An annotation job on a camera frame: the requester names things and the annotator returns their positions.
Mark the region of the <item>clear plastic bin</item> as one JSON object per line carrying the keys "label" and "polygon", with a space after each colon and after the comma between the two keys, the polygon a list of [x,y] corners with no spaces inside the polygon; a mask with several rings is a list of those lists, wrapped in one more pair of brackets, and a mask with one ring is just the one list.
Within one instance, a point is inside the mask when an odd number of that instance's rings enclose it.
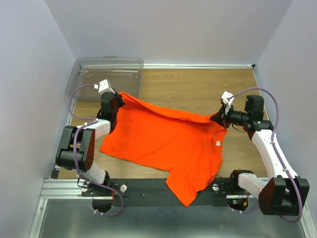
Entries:
{"label": "clear plastic bin", "polygon": [[144,61],[141,58],[81,57],[74,63],[65,94],[70,97],[79,86],[99,84],[107,79],[117,92],[139,98],[143,69]]}

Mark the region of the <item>orange t shirt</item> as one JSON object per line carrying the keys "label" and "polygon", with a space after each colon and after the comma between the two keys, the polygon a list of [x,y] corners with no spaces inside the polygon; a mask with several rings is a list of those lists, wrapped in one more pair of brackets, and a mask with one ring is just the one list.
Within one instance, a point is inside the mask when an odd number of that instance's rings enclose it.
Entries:
{"label": "orange t shirt", "polygon": [[184,206],[217,175],[226,129],[209,116],[159,107],[122,93],[115,130],[100,151],[168,171],[166,184]]}

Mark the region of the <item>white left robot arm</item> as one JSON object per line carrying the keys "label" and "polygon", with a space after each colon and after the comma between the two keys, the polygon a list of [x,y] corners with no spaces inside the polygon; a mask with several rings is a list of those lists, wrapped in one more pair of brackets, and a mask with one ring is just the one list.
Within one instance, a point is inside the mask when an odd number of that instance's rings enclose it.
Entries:
{"label": "white left robot arm", "polygon": [[117,114],[124,105],[116,91],[102,93],[97,118],[81,126],[65,126],[57,149],[56,165],[76,171],[86,183],[93,185],[93,191],[99,196],[116,192],[110,187],[108,172],[94,162],[95,141],[114,131]]}

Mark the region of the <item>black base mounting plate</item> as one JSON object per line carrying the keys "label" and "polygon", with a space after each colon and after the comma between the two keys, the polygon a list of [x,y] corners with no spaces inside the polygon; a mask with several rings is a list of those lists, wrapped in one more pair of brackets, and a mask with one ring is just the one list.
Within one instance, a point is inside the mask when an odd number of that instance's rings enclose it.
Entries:
{"label": "black base mounting plate", "polygon": [[[88,185],[83,196],[109,199],[116,207],[121,205],[120,196],[125,207],[170,207],[183,204],[167,186],[164,178],[110,179],[108,186],[118,194],[97,185]],[[254,201],[254,197],[241,188],[234,188],[229,178],[216,176],[204,190],[195,195],[191,206],[238,206],[246,209]]]}

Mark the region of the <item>aluminium frame rail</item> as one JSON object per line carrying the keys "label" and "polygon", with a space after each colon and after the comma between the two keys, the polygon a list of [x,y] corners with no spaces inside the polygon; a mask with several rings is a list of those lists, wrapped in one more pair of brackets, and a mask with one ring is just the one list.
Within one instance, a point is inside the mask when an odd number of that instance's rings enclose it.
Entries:
{"label": "aluminium frame rail", "polygon": [[76,179],[45,179],[40,199],[80,199],[82,190]]}

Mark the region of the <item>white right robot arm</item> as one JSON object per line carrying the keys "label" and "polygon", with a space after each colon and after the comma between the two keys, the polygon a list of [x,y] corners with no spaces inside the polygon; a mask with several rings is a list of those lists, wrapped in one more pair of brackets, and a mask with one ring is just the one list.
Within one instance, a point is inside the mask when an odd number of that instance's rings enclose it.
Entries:
{"label": "white right robot arm", "polygon": [[264,119],[264,99],[258,95],[246,97],[244,111],[233,107],[234,95],[225,91],[221,98],[221,108],[211,116],[211,121],[224,128],[241,126],[256,146],[264,163],[268,181],[258,178],[248,170],[234,170],[228,181],[228,189],[233,194],[243,190],[258,200],[264,215],[275,215],[289,223],[301,219],[304,204],[310,189],[307,179],[301,178],[292,169],[283,154],[274,126]]}

